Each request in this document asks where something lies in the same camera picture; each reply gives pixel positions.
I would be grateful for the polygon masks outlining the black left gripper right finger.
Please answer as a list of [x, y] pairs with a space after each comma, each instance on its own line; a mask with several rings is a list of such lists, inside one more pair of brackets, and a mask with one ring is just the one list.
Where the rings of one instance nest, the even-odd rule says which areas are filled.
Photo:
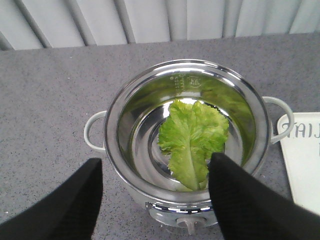
[[226, 240], [318, 240], [319, 215], [248, 174], [224, 153], [213, 153], [208, 191]]

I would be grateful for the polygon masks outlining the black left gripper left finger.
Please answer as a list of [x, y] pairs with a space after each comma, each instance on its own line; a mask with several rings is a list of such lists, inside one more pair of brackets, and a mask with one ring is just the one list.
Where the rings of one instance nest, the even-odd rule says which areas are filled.
[[62, 185], [0, 225], [2, 240], [90, 240], [103, 196], [100, 158], [88, 159]]

